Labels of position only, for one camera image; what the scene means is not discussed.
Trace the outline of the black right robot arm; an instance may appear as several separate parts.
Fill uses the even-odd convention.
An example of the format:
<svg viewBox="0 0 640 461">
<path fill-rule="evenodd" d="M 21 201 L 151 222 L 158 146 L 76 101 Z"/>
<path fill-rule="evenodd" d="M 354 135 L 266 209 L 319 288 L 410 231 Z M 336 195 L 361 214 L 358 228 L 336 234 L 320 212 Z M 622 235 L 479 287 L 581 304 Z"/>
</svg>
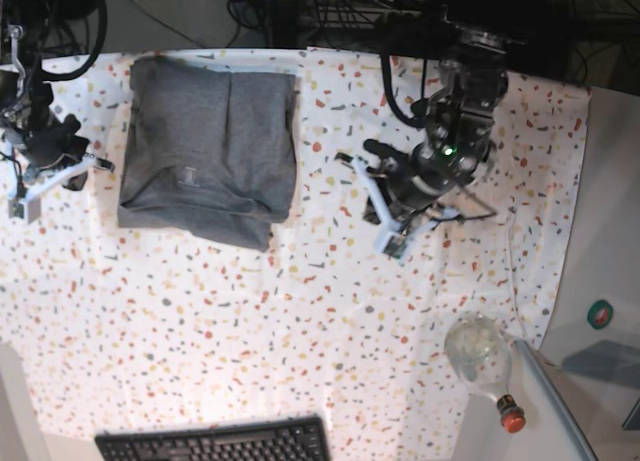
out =
<svg viewBox="0 0 640 461">
<path fill-rule="evenodd" d="M 55 73 L 43 67 L 47 42 L 72 20 L 98 15 L 95 43 L 79 67 Z M 1 159 L 13 165 L 17 195 L 42 175 L 80 164 L 89 140 L 78 135 L 72 114 L 62 121 L 51 110 L 53 85 L 83 76 L 97 60 L 107 33 L 106 0 L 1 0 L 1 140 L 9 146 Z"/>
</svg>

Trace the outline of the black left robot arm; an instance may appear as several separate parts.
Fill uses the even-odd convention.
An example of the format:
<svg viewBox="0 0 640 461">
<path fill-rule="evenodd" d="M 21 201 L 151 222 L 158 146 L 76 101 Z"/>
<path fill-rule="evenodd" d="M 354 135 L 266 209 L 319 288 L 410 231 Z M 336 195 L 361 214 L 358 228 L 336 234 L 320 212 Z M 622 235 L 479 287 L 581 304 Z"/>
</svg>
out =
<svg viewBox="0 0 640 461">
<path fill-rule="evenodd" d="M 436 222 L 467 221 L 464 214 L 446 213 L 440 200 L 453 189 L 467 192 L 490 166 L 494 111 L 508 90 L 506 51 L 525 39 L 514 19 L 486 8 L 443 6 L 387 17 L 379 45 L 384 95 L 394 116 L 425 138 L 410 152 L 373 139 L 363 147 L 379 160 L 366 173 L 402 231 L 430 210 Z M 394 95 L 394 55 L 436 63 L 440 88 L 421 92 L 408 111 Z"/>
</svg>

